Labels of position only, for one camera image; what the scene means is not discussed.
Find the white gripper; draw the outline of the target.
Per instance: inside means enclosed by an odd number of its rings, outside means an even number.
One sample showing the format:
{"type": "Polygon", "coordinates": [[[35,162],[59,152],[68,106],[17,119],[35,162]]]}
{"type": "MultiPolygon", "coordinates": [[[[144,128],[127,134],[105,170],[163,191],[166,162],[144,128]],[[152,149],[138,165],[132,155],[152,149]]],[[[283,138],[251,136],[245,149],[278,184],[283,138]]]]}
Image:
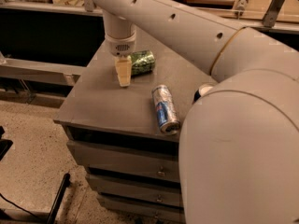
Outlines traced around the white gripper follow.
{"type": "Polygon", "coordinates": [[[128,56],[135,50],[136,34],[132,34],[126,38],[113,38],[110,35],[105,35],[106,43],[109,52],[116,57],[115,68],[118,76],[118,81],[121,87],[128,87],[131,84],[132,60],[128,56]]]}

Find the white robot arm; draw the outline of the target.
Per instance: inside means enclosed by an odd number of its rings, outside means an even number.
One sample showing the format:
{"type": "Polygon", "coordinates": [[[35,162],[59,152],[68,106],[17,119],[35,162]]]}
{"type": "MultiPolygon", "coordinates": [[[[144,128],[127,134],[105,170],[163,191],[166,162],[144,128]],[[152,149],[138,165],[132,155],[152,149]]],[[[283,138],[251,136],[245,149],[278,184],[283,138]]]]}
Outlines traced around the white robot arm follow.
{"type": "Polygon", "coordinates": [[[181,128],[187,224],[298,224],[299,53],[172,0],[93,1],[217,82],[181,128]]]}

